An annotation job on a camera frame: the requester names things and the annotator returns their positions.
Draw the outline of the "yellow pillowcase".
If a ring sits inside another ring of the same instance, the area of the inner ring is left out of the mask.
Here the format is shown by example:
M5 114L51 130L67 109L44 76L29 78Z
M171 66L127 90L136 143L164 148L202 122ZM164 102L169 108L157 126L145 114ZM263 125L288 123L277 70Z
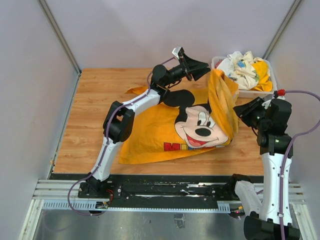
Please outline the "yellow pillowcase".
M118 162L163 162L228 146L239 129L233 110L238 94L238 84L218 69L205 88L171 91L135 117Z

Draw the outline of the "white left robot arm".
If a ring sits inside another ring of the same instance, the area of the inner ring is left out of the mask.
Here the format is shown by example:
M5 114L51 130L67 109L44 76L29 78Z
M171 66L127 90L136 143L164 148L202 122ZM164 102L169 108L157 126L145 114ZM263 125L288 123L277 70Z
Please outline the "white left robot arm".
M197 81L211 70L208 63L188 57L182 47L174 48L172 55L178 61L177 66L167 69L164 63L156 65L147 76L148 87L143 93L129 101L111 104L103 123L101 150L85 180L95 196L110 192L107 184L111 166L118 149L132 133L135 117L162 103L170 88L178 85L183 78Z

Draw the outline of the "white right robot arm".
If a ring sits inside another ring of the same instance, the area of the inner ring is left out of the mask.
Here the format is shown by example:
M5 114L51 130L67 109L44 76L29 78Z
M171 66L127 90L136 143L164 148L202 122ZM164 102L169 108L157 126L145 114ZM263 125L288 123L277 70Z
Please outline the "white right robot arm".
M234 193L246 217L243 231L247 240L298 240L289 206L289 172L293 138L286 134L292 105L280 98L254 100L235 106L242 122L257 131L256 141L263 163L262 199L247 176L235 176Z

